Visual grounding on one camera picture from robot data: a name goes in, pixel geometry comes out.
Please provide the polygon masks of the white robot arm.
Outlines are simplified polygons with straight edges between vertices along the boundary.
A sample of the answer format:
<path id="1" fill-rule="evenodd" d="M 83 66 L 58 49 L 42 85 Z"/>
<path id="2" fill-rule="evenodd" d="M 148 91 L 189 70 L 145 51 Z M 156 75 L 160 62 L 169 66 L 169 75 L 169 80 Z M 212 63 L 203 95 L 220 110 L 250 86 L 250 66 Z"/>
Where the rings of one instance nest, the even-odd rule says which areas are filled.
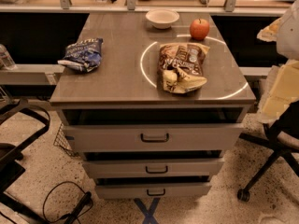
<path id="1" fill-rule="evenodd" d="M 258 120 L 270 123 L 299 100 L 299 0 L 282 17 L 262 29 L 258 38 L 276 41 L 278 54 L 288 59 L 280 67 L 273 66 L 264 83 Z"/>

